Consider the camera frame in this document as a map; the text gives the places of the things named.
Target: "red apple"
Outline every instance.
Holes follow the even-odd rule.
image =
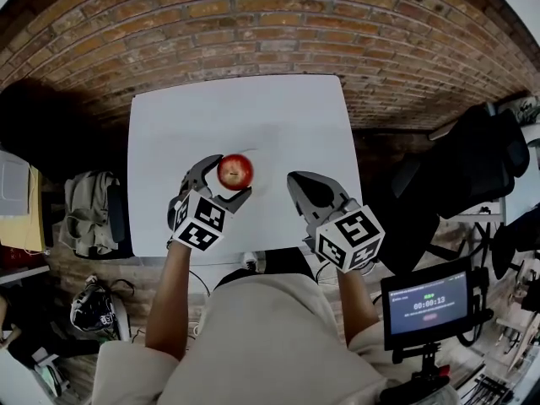
[[[242,154],[230,154],[221,159],[218,165],[219,182],[231,191],[241,191],[253,180],[253,165]]]

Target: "brick wall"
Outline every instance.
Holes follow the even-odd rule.
[[[258,74],[336,74],[353,127],[416,130],[540,85],[503,0],[11,0],[0,28],[1,88],[80,90],[104,123],[144,91]]]

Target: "beige shirt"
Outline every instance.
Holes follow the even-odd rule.
[[[300,274],[219,287],[199,331],[180,363],[140,345],[106,343],[93,405],[375,404],[389,380],[408,381],[413,371],[392,364],[381,322],[347,348],[324,294]]]

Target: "shirt sleeve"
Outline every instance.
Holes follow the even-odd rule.
[[[348,349],[362,357],[389,381],[399,384],[410,381],[413,372],[420,371],[422,367],[421,357],[405,359],[401,364],[392,363],[392,351],[385,351],[384,347],[383,321],[358,333]]]
[[[95,372],[93,405],[156,403],[178,366],[174,357],[127,342],[100,348]]]

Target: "shoe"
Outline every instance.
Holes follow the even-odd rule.
[[[250,272],[264,273],[266,267],[265,260],[259,260],[255,252],[244,252],[242,254],[242,268]]]

